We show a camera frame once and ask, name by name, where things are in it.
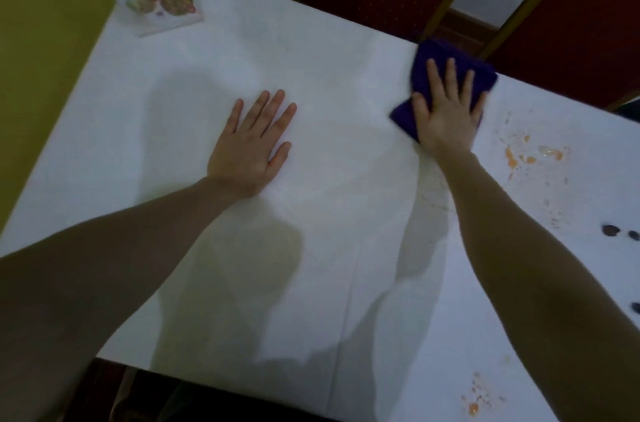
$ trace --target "dark stain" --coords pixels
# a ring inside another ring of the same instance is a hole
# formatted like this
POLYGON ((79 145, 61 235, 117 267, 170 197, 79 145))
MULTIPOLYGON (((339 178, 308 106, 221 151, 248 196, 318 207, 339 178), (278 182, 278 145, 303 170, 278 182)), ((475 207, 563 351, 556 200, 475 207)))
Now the dark stain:
POLYGON ((603 225, 602 233, 606 236, 616 236, 620 232, 620 229, 615 225, 603 225))

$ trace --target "left hand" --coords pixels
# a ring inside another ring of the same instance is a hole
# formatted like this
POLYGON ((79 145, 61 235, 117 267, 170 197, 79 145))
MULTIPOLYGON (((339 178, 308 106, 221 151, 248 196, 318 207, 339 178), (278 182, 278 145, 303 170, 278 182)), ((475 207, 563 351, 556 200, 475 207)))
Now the left hand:
POLYGON ((291 103, 271 124, 284 96, 284 91, 279 90, 269 102, 269 92, 263 91, 242 123, 243 101, 238 99, 213 149, 207 176, 227 189, 235 200, 260 193, 276 177, 289 155, 291 143, 282 143, 269 160, 296 113, 296 104, 291 103))

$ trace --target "orange stain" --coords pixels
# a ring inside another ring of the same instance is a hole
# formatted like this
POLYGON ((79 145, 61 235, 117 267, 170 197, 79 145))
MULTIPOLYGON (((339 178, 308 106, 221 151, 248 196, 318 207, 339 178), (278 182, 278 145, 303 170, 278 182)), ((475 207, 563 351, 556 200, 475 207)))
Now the orange stain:
POLYGON ((510 146, 507 146, 507 149, 504 150, 504 155, 508 160, 509 168, 514 169, 518 165, 518 160, 513 157, 510 146))

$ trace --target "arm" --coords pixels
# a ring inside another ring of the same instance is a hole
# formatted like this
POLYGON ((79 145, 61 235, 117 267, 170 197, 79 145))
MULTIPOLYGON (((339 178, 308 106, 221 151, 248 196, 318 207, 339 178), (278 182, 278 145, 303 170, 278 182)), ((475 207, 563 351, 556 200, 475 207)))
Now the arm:
POLYGON ((413 108, 420 143, 442 169, 469 260, 524 366, 563 422, 637 419, 640 332, 580 261, 522 211, 470 152, 486 93, 470 111, 455 63, 413 108))
POLYGON ((238 100, 193 186, 94 218, 0 259, 0 407, 32 421, 55 403, 113 332, 172 273, 198 235, 231 204, 258 194, 291 143, 271 125, 284 92, 263 92, 239 124, 238 100))

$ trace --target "hand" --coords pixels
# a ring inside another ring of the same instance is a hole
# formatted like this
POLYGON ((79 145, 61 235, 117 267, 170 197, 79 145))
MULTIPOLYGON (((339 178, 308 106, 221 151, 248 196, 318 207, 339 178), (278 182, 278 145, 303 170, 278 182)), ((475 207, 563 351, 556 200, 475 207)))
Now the hand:
POLYGON ((276 177, 289 155, 291 143, 283 143, 269 160, 271 151, 296 113, 296 104, 292 103, 280 119, 271 124, 283 100, 282 90, 276 92, 271 102, 268 91, 262 92, 241 124, 242 99, 236 101, 231 111, 211 153, 207 175, 234 200, 260 193, 276 177))
POLYGON ((475 75, 473 70, 468 71, 460 94, 458 94, 456 62, 453 58, 447 61, 444 87, 433 59, 427 60, 427 74, 433 96, 433 110, 429 111, 422 94, 415 92, 412 95, 420 144, 436 160, 445 151, 470 150, 489 92, 483 92, 480 95, 480 100, 471 111, 471 93, 475 75))

